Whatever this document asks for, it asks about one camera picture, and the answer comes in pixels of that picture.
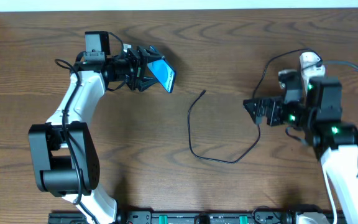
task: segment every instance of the blue screen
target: blue screen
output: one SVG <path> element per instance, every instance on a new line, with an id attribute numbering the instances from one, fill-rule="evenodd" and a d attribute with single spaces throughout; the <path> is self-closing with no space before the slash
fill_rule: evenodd
<path id="1" fill-rule="evenodd" d="M 176 77 L 176 72 L 171 68 L 171 66 L 169 66 L 164 59 L 148 63 L 147 66 L 164 89 L 168 93 L 171 93 Z"/>

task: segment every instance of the wood grain surface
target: wood grain surface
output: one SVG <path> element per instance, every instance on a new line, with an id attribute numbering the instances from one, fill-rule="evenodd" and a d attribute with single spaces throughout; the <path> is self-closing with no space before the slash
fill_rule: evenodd
<path id="1" fill-rule="evenodd" d="M 311 148 L 285 127 L 261 126 L 262 137 L 240 163 L 194 158 L 186 113 L 193 108 L 195 151 L 234 159 L 257 137 L 242 101 L 268 59 L 311 47 L 324 59 L 358 64 L 358 9 L 0 13 L 0 223 L 45 223 L 75 210 L 39 192 L 27 132 L 56 110 L 69 79 L 53 60 L 73 62 L 84 32 L 108 30 L 132 45 L 155 45 L 177 69 L 172 94 L 160 85 L 139 93 L 106 93 L 91 124 L 101 181 L 121 205 L 154 210 L 253 210 L 312 203 L 330 209 Z M 119 50 L 111 40 L 113 51 Z M 280 93 L 277 72 L 297 68 L 298 54 L 268 69 L 257 95 Z M 344 120 L 358 127 L 358 73 L 328 65 L 342 81 Z"/>

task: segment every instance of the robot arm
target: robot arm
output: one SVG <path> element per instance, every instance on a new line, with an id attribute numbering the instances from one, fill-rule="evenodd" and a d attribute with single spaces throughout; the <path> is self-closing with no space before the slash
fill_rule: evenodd
<path id="1" fill-rule="evenodd" d="M 280 86 L 285 88 L 283 95 L 244 100 L 244 108 L 255 124 L 261 123 L 266 116 L 269 126 L 287 123 L 304 131 L 305 140 L 302 141 L 313 147 L 321 163 L 333 210 L 328 178 L 347 222 L 358 223 L 358 130 L 353 124 L 341 121 L 342 86 L 339 80 L 324 77 L 323 66 L 308 68 L 318 61 L 312 52 L 302 54 L 301 68 L 307 69 L 302 73 L 296 70 L 279 73 Z M 302 86 L 306 91 L 305 103 Z"/>
<path id="2" fill-rule="evenodd" d="M 73 66 L 80 82 L 77 74 L 70 71 L 70 86 L 56 112 L 45 124 L 35 124 L 29 130 L 32 162 L 37 187 L 41 191 L 71 203 L 80 193 L 81 201 L 76 207 L 88 223 L 113 223 L 117 219 L 117 202 L 99 184 L 99 159 L 88 129 L 96 105 L 108 90 L 109 82 L 115 81 L 123 81 L 131 90 L 144 91 L 162 79 L 167 82 L 162 85 L 170 93 L 175 71 L 154 47 L 128 48 L 122 55 L 107 57 L 110 54 L 107 32 L 85 32 L 85 42 L 85 61 L 77 61 Z M 156 78 L 145 77 L 146 66 Z M 62 116 L 70 97 L 65 123 L 70 139 L 65 139 Z M 53 155 L 53 151 L 68 147 L 68 140 L 81 177 L 77 176 L 71 156 Z M 78 191 L 78 178 L 82 192 Z"/>

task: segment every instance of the green terminal block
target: green terminal block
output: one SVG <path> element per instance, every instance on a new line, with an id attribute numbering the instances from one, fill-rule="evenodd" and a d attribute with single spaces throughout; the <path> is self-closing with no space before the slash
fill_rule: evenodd
<path id="1" fill-rule="evenodd" d="M 167 224 L 168 223 L 168 217 L 166 215 L 160 215 L 159 216 L 159 221 L 160 221 L 160 224 Z"/>
<path id="2" fill-rule="evenodd" d="M 240 224 L 248 224 L 248 217 L 240 216 Z"/>

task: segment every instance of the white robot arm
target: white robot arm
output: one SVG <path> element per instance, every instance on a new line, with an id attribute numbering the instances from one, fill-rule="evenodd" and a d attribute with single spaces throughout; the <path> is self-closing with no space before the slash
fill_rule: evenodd
<path id="1" fill-rule="evenodd" d="M 29 131 L 38 188 L 74 203 L 88 223 L 100 224 L 116 221 L 117 202 L 99 184 L 99 160 L 88 130 L 98 101 L 111 90 L 108 83 L 115 81 L 122 81 L 120 87 L 126 84 L 131 90 L 144 91 L 162 78 L 166 83 L 161 84 L 170 93 L 176 75 L 165 57 L 151 46 L 122 49 L 120 55 L 107 57 L 109 34 L 85 32 L 86 51 L 79 54 L 74 66 L 55 61 L 70 70 L 70 86 L 47 122 L 35 124 Z M 145 77 L 146 67 L 157 78 Z M 65 147 L 71 156 L 53 156 L 52 151 Z"/>
<path id="2" fill-rule="evenodd" d="M 318 55 L 313 52 L 305 52 L 300 56 L 301 74 L 306 94 L 312 88 L 309 85 L 310 78 L 325 76 L 324 65 L 311 66 L 320 60 Z M 339 129 L 332 129 L 334 133 L 339 131 Z M 321 156 L 320 163 L 333 210 L 336 208 L 328 179 L 334 186 L 347 222 L 358 223 L 358 145 L 341 145 L 337 149 L 329 147 Z"/>

